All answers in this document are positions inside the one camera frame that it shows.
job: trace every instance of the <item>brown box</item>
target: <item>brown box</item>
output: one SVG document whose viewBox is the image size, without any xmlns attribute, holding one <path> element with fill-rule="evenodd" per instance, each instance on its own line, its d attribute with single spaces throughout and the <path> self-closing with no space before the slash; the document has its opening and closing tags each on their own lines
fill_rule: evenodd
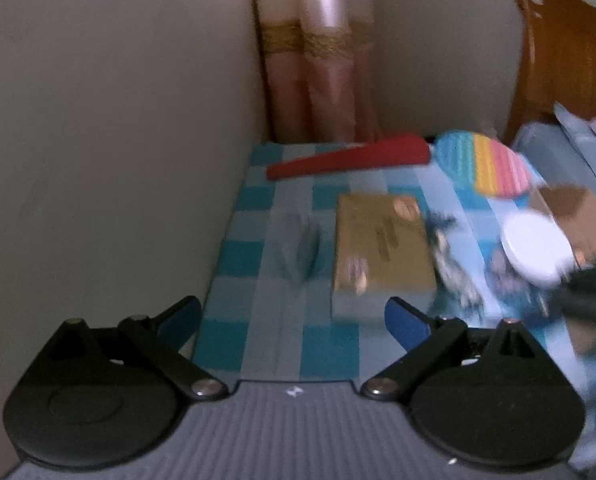
<svg viewBox="0 0 596 480">
<path fill-rule="evenodd" d="M 531 191 L 529 206 L 558 223 L 580 263 L 596 262 L 596 196 L 584 187 L 541 187 Z M 596 348 L 596 322 L 565 318 L 578 355 Z"/>
<path fill-rule="evenodd" d="M 337 320 L 382 320 L 399 296 L 426 311 L 435 272 L 420 209 L 411 196 L 343 194 L 337 204 L 331 297 Z"/>
</svg>

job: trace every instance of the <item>blue checkered cloth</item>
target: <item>blue checkered cloth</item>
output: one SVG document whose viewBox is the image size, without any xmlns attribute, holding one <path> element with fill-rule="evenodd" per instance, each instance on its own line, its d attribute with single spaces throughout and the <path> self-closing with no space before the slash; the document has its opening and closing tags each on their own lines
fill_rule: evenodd
<svg viewBox="0 0 596 480">
<path fill-rule="evenodd" d="M 265 144 L 255 147 L 235 204 L 207 298 L 193 361 L 230 387 L 238 380 L 353 380 L 357 385 L 404 355 L 383 324 L 331 319 L 335 209 L 345 192 L 407 194 L 423 213 L 454 216 L 447 234 L 452 254 L 484 298 L 481 324 L 508 315 L 484 278 L 484 263 L 498 245 L 500 224 L 526 208 L 528 197 L 486 198 L 454 186 L 434 163 L 370 171 L 304 176 L 269 182 L 269 164 L 340 149 L 339 144 Z M 534 173 L 534 180 L 541 181 Z M 318 255 L 309 279 L 295 285 L 278 261 L 287 213 L 319 224 Z M 534 335 L 589 406 L 596 397 L 596 356 L 580 359 L 564 322 Z M 596 405 L 588 409 L 578 464 L 596 461 Z"/>
</svg>

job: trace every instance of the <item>red object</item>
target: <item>red object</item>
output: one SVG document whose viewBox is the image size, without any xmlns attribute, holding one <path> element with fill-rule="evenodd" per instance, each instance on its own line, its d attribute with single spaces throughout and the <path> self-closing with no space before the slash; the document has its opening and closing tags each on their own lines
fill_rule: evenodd
<svg viewBox="0 0 596 480">
<path fill-rule="evenodd" d="M 339 152 L 297 158 L 267 168 L 267 179 L 292 178 L 294 176 L 330 171 L 370 170 L 386 166 L 411 166 L 429 164 L 431 150 L 420 136 L 404 134 Z"/>
</svg>

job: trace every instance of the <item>black circular pad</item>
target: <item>black circular pad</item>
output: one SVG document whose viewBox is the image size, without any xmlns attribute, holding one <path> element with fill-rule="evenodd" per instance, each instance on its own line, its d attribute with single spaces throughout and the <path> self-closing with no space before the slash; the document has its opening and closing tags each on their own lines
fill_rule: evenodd
<svg viewBox="0 0 596 480">
<path fill-rule="evenodd" d="M 52 467 L 102 468 L 153 447 L 172 427 L 178 402 L 157 375 L 78 361 L 28 373 L 12 392 L 3 422 L 19 451 Z"/>
<path fill-rule="evenodd" d="M 451 457 L 495 468 L 546 465 L 572 452 L 584 423 L 580 398 L 558 373 L 537 358 L 502 355 L 446 368 L 415 390 L 411 418 Z"/>
</svg>

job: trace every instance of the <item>pink curtain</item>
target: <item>pink curtain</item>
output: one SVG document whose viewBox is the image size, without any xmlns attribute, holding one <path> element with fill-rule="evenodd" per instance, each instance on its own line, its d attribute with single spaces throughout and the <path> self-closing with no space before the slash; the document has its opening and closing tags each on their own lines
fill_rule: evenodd
<svg viewBox="0 0 596 480">
<path fill-rule="evenodd" d="M 277 142 L 367 141 L 372 0 L 256 0 Z"/>
</svg>

